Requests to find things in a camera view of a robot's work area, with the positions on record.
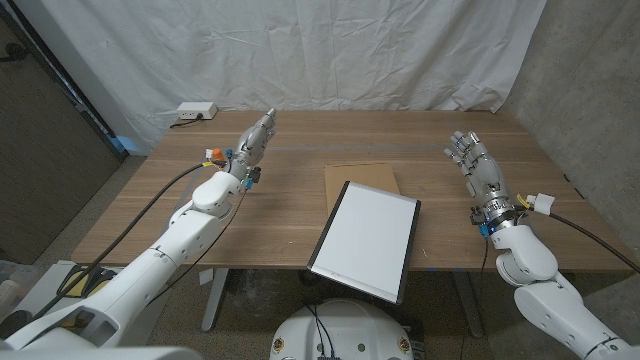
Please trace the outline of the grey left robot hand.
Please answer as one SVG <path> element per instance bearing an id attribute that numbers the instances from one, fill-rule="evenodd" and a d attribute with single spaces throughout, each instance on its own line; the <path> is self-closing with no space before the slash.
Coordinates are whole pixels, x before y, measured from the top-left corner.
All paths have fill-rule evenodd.
<path id="1" fill-rule="evenodd" d="M 246 178 L 264 156 L 268 142 L 276 133 L 277 110 L 269 109 L 252 127 L 239 138 L 229 164 L 225 167 L 239 180 Z"/>

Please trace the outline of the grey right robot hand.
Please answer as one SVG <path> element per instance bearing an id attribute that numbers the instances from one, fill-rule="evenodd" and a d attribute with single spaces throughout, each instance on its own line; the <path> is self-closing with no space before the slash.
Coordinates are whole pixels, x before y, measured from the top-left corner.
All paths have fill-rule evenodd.
<path id="1" fill-rule="evenodd" d="M 477 206 L 474 221 L 479 222 L 482 214 L 482 222 L 490 233 L 514 226 L 518 212 L 510 200 L 511 192 L 499 164 L 484 143 L 473 131 L 468 134 L 456 131 L 450 141 L 453 150 L 446 148 L 444 153 L 466 179 L 467 189 Z"/>

